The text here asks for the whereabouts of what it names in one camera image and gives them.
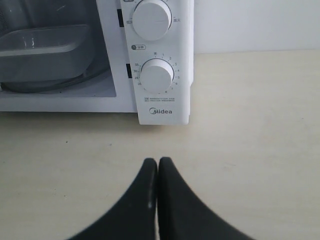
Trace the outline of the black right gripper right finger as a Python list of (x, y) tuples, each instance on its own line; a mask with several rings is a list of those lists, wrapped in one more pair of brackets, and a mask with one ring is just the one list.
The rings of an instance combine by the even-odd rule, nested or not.
[(170, 157), (160, 159), (157, 183), (160, 239), (252, 239), (207, 207), (185, 182)]

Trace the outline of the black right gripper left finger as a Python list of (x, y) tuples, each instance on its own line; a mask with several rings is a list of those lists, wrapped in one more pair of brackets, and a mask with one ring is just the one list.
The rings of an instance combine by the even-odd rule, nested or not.
[(154, 240), (158, 165), (146, 158), (130, 187), (114, 206), (72, 240)]

